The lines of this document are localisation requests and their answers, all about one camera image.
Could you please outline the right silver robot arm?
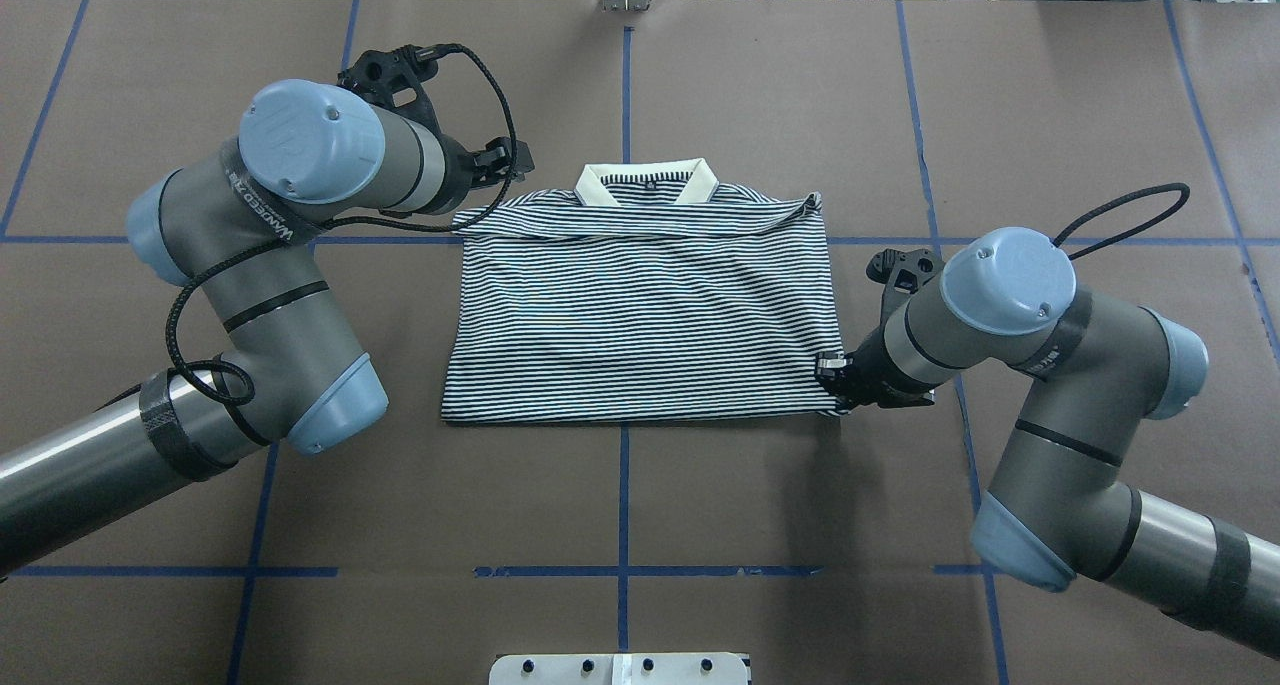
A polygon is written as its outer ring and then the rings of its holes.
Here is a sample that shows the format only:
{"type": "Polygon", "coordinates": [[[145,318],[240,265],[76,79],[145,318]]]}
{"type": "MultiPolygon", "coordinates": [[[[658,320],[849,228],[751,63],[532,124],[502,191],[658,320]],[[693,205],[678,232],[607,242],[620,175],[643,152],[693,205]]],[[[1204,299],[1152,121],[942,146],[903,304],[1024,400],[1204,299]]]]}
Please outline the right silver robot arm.
{"type": "Polygon", "coordinates": [[[1009,577],[1050,593],[1079,577],[1270,658],[1279,649],[1277,545],[1119,478],[1139,424],[1183,412],[1208,352],[1188,328],[1076,280],[1039,230],[989,230],[943,260],[886,248],[878,326],[817,353],[844,410],[928,406],[937,385],[995,360],[1032,384],[970,542],[1009,577]]]}

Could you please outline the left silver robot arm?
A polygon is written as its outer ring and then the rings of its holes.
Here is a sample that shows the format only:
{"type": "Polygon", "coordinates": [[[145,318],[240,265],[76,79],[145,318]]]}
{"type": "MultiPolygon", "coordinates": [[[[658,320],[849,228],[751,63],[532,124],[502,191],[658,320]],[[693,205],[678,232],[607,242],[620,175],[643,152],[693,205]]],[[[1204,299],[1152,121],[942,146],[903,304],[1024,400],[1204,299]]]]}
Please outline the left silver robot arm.
{"type": "Polygon", "coordinates": [[[3,457],[3,574],[273,443],[316,455],[376,423],[387,393],[310,245],[357,207],[408,228],[531,166],[515,133],[467,151],[370,93],[266,85],[215,155],[131,206],[136,256],[179,288],[170,364],[3,457]]]}

